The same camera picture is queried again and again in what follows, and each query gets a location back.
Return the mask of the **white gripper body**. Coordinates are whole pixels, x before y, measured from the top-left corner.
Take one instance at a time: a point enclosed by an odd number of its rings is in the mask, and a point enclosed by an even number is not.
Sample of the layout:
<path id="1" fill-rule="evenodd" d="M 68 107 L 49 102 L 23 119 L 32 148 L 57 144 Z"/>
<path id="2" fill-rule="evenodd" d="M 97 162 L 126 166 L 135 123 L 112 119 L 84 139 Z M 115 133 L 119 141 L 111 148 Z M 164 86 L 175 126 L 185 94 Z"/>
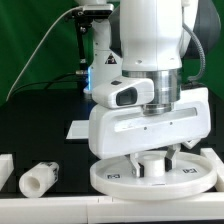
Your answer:
<path id="1" fill-rule="evenodd" d="M 206 138 L 211 130 L 206 87 L 181 92 L 171 112 L 146 116 L 141 106 L 107 109 L 96 105 L 89 117 L 89 148 L 100 159 Z"/>

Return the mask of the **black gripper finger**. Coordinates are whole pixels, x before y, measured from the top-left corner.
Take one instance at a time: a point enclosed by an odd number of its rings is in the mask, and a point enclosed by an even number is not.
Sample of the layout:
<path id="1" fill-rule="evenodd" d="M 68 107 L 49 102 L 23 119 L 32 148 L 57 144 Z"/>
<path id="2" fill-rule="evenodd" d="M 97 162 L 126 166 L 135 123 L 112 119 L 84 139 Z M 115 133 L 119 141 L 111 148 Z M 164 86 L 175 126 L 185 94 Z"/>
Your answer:
<path id="1" fill-rule="evenodd" d="M 131 164 L 132 174 L 136 178 L 144 176 L 144 166 L 138 161 L 136 154 L 129 154 L 127 156 L 129 163 Z"/>
<path id="2" fill-rule="evenodd" d="M 176 167 L 176 156 L 180 152 L 180 145 L 171 145 L 165 155 L 165 169 L 172 170 Z"/>

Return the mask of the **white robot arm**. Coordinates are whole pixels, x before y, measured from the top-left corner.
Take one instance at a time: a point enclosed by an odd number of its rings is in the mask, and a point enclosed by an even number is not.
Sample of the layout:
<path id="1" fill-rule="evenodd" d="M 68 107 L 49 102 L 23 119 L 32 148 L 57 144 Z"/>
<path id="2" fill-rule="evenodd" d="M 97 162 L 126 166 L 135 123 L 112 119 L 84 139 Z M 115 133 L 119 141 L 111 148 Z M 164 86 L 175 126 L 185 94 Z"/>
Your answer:
<path id="1" fill-rule="evenodd" d="M 131 166 L 141 176 L 148 168 L 139 155 L 208 136 L 208 90 L 197 76 L 183 85 L 180 71 L 183 58 L 205 58 L 221 22 L 212 0 L 121 0 L 109 21 L 122 73 L 92 91 L 89 147 L 99 160 L 91 172 Z"/>

